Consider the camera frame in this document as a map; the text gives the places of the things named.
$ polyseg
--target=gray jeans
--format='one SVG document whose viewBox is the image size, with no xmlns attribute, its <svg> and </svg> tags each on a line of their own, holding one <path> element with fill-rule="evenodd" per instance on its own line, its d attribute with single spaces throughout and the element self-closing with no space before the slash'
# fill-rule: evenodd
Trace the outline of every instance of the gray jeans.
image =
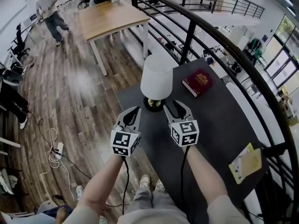
<svg viewBox="0 0 299 224">
<path fill-rule="evenodd" d="M 58 32 L 57 27 L 60 27 L 64 31 L 69 30 L 69 26 L 65 24 L 62 17 L 58 14 L 58 11 L 54 12 L 50 17 L 46 18 L 45 23 L 56 42 L 62 40 L 62 36 L 60 32 Z"/>
<path fill-rule="evenodd" d="M 150 189 L 148 188 L 140 188 L 137 190 L 133 201 L 127 208 L 126 214 L 139 209 L 152 208 L 179 210 L 168 193 L 159 191 L 154 191 L 151 193 Z"/>
</svg>

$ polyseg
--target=book cover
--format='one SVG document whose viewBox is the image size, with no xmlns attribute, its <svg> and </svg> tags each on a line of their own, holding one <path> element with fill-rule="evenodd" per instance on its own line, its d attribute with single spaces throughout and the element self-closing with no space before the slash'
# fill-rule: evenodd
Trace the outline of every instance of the book cover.
<svg viewBox="0 0 299 224">
<path fill-rule="evenodd" d="M 183 79 L 182 84 L 191 92 L 194 97 L 197 97 L 211 88 L 213 81 L 208 73 L 202 69 L 199 69 L 187 78 Z"/>
</svg>

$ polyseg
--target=extension cord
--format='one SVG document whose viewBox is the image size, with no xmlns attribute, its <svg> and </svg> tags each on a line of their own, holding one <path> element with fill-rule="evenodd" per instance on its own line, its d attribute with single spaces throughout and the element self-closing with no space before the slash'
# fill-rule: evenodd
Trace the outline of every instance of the extension cord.
<svg viewBox="0 0 299 224">
<path fill-rule="evenodd" d="M 62 157 L 60 154 L 62 154 L 63 151 L 64 151 L 64 144 L 63 144 L 62 142 L 59 142 L 59 143 L 58 143 L 56 151 L 57 151 L 59 154 L 57 154 L 57 153 L 55 152 L 55 156 L 57 157 L 58 160 L 60 160 L 61 157 Z"/>
</svg>

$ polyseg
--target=hand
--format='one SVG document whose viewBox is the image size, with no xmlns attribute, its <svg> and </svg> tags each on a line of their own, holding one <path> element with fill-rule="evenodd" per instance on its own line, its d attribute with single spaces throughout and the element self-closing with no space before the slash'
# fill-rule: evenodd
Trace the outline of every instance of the hand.
<svg viewBox="0 0 299 224">
<path fill-rule="evenodd" d="M 67 217 L 68 217 L 67 209 L 65 207 L 59 208 L 56 215 L 56 223 L 57 224 L 63 223 Z"/>
</svg>

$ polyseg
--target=man standing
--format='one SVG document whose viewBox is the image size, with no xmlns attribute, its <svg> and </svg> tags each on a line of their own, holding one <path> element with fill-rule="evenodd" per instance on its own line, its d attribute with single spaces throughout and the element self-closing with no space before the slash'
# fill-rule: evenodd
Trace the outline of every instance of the man standing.
<svg viewBox="0 0 299 224">
<path fill-rule="evenodd" d="M 53 38 L 56 40 L 56 46 L 59 46 L 63 38 L 57 31 L 57 27 L 60 26 L 62 30 L 71 32 L 68 25 L 65 24 L 64 20 L 58 14 L 55 3 L 57 0 L 38 0 L 36 2 L 36 14 L 40 17 L 39 9 L 42 10 L 43 18 L 45 19 L 46 25 L 51 32 Z"/>
</svg>

